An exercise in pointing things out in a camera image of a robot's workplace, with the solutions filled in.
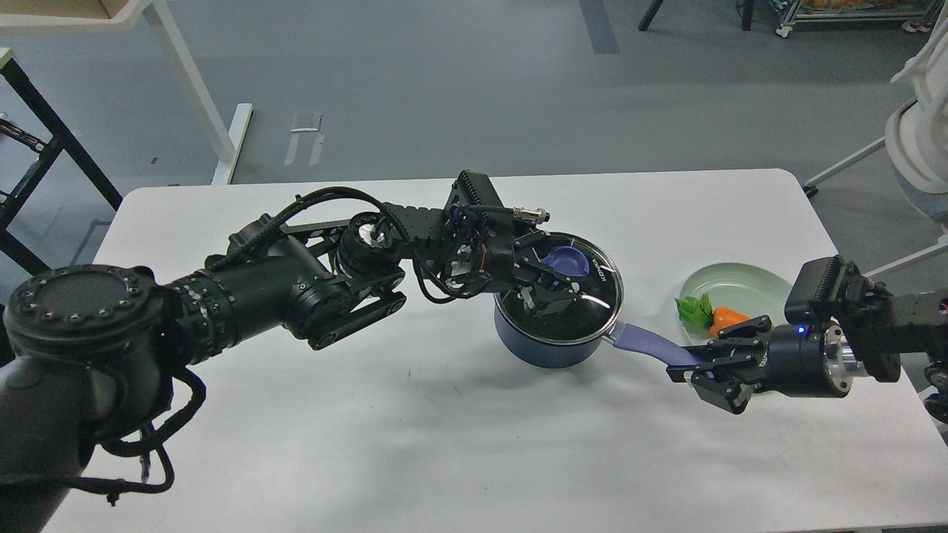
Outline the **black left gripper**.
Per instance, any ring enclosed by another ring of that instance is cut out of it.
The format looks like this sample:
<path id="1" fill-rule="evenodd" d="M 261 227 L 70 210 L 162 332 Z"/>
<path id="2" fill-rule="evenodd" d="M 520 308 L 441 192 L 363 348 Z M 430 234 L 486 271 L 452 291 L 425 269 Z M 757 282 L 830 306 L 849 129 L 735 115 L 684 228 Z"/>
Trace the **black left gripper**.
<path id="1" fill-rule="evenodd" d="M 575 236 L 534 226 L 470 230 L 444 262 L 444 284 L 454 296 L 521 288 L 531 318 L 560 314 L 587 297 L 578 281 L 589 275 L 590 258 Z"/>

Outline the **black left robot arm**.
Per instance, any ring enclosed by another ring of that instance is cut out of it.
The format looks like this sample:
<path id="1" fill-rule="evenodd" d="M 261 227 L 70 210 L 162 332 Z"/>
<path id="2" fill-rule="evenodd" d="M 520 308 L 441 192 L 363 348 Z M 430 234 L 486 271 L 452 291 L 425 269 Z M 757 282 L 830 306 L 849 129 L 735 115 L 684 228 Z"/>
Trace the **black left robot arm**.
<path id="1" fill-rule="evenodd" d="M 193 365 L 277 326 L 315 350 L 341 341 L 405 304 L 402 262 L 436 304 L 505 292 L 541 312 L 571 304 L 589 269 L 541 245 L 548 218 L 464 171 L 441 209 L 351 187 L 298 196 L 168 284 L 144 266 L 35 274 L 2 313 L 2 530 L 40 532 L 72 489 L 109 503 L 168 490 L 165 442 L 206 398 Z"/>

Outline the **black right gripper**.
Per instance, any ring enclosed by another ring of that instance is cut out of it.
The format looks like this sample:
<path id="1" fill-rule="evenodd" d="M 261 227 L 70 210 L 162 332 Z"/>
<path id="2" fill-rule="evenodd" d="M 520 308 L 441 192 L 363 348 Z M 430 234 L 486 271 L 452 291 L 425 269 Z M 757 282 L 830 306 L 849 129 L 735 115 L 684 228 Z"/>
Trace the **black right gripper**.
<path id="1" fill-rule="evenodd" d="M 771 318 L 758 316 L 692 347 L 697 362 L 668 366 L 667 374 L 673 382 L 691 385 L 701 400 L 734 415 L 744 412 L 758 389 L 788 397 L 844 398 L 852 378 L 838 354 L 840 338 L 819 325 L 772 330 Z"/>

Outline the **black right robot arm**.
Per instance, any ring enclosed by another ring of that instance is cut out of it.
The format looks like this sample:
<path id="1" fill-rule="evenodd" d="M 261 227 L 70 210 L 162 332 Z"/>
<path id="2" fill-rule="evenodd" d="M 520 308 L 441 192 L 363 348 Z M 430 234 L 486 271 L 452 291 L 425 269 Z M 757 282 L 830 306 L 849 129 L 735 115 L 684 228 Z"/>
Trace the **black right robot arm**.
<path id="1" fill-rule="evenodd" d="M 783 325 L 751 318 L 688 346 L 690 361 L 668 366 L 670 379 L 739 415 L 756 392 L 843 398 L 856 377 L 894 383 L 902 354 L 925 353 L 925 375 L 935 391 L 922 403 L 932 418 L 946 422 L 945 289 L 894 296 L 836 255 L 802 266 L 784 317 Z"/>

